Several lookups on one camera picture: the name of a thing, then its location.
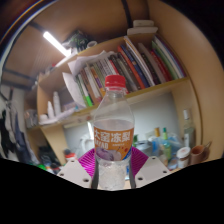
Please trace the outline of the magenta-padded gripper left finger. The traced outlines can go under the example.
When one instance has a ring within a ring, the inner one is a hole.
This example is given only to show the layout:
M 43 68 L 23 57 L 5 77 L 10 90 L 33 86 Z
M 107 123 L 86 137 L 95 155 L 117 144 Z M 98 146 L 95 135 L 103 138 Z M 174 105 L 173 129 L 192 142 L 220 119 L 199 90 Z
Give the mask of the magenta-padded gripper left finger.
M 69 160 L 58 176 L 83 188 L 96 189 L 99 176 L 94 150 L 89 150 L 79 159 Z

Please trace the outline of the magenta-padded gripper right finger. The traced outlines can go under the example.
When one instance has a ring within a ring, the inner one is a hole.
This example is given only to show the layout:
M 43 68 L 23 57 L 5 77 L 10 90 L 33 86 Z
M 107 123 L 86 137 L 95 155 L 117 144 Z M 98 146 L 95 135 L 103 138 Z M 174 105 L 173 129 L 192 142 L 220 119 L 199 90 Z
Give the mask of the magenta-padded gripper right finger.
M 132 148 L 129 162 L 129 179 L 132 188 L 144 187 L 170 174 L 171 172 L 158 157 L 148 157 L 139 149 Z

